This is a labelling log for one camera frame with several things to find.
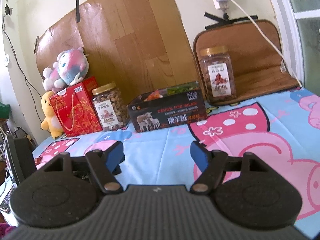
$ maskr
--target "nut jar with label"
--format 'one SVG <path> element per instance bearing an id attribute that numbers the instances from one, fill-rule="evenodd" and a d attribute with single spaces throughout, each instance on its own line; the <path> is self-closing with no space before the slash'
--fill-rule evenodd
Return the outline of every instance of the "nut jar with label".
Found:
<path id="1" fill-rule="evenodd" d="M 92 102 L 104 131 L 118 130 L 129 121 L 128 108 L 116 83 L 92 90 Z"/>
<path id="2" fill-rule="evenodd" d="M 228 101 L 236 98 L 236 86 L 230 55 L 226 46 L 200 51 L 201 73 L 209 103 Z"/>

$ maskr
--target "wooden panel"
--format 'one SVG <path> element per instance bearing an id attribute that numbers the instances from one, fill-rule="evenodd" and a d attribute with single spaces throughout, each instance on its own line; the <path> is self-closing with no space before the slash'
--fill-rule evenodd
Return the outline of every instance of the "wooden panel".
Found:
<path id="1" fill-rule="evenodd" d="M 166 53 L 149 0 L 123 0 L 144 59 Z"/>
<path id="2" fill-rule="evenodd" d="M 139 91 L 154 90 L 135 33 L 119 38 L 115 43 L 125 74 L 130 78 L 132 92 L 139 94 Z"/>
<path id="3" fill-rule="evenodd" d="M 181 84 L 197 80 L 196 63 L 175 1 L 149 0 L 149 2 L 168 54 L 175 81 L 177 84 Z"/>
<path id="4" fill-rule="evenodd" d="M 73 10 L 40 37 L 36 61 L 41 75 L 61 51 L 83 46 L 88 76 L 99 85 L 116 82 L 126 103 L 197 79 L 174 0 L 88 0 L 79 11 L 80 22 Z"/>
<path id="5" fill-rule="evenodd" d="M 171 87 L 176 84 L 167 55 L 146 59 L 145 62 L 155 89 Z"/>

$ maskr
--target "light blue bedsheet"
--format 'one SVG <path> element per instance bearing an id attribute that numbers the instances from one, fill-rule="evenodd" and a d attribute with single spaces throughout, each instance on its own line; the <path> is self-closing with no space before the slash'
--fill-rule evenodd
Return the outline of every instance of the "light blue bedsheet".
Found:
<path id="1" fill-rule="evenodd" d="M 306 89 L 246 100 L 237 106 L 212 110 L 206 121 L 136 133 L 99 132 L 54 141 L 51 137 L 34 151 L 42 163 L 67 151 L 71 156 L 124 144 L 125 161 L 117 180 L 128 184 L 184 184 L 189 188 L 200 171 L 190 156 L 190 144 L 222 149 L 232 156 L 257 154 L 300 192 L 303 206 L 295 226 L 308 237 L 320 231 L 320 98 Z M 233 172 L 226 179 L 238 176 Z"/>

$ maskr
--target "red gift bag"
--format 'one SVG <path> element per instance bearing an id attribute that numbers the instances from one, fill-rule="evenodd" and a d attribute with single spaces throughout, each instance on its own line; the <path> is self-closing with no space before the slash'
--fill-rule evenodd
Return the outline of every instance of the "red gift bag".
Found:
<path id="1" fill-rule="evenodd" d="M 102 131 L 92 106 L 94 77 L 68 87 L 49 98 L 52 108 L 68 137 Z"/>

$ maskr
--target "plush toy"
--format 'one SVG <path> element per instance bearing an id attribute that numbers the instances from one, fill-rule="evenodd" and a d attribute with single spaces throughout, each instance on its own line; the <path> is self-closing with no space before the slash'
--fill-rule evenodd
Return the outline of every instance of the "plush toy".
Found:
<path id="1" fill-rule="evenodd" d="M 53 64 L 54 68 L 51 69 L 46 67 L 43 70 L 43 76 L 45 80 L 43 81 L 43 87 L 46 91 L 52 90 L 55 93 L 60 92 L 67 87 L 67 84 L 60 78 L 58 73 L 58 63 Z"/>
<path id="2" fill-rule="evenodd" d="M 53 67 L 57 68 L 60 78 L 68 86 L 81 82 L 88 73 L 89 63 L 82 47 L 60 53 L 57 60 Z"/>
<path id="3" fill-rule="evenodd" d="M 43 70 L 43 87 L 46 91 L 58 93 L 67 86 L 81 82 L 88 69 L 89 63 L 82 47 L 63 51 L 53 63 L 53 69 L 47 67 Z"/>
<path id="4" fill-rule="evenodd" d="M 48 91 L 44 93 L 41 98 L 41 106 L 45 115 L 45 119 L 41 123 L 41 129 L 48 130 L 51 133 L 52 138 L 57 139 L 64 132 L 49 101 L 49 97 L 53 96 L 54 94 L 55 93 L 53 91 Z"/>

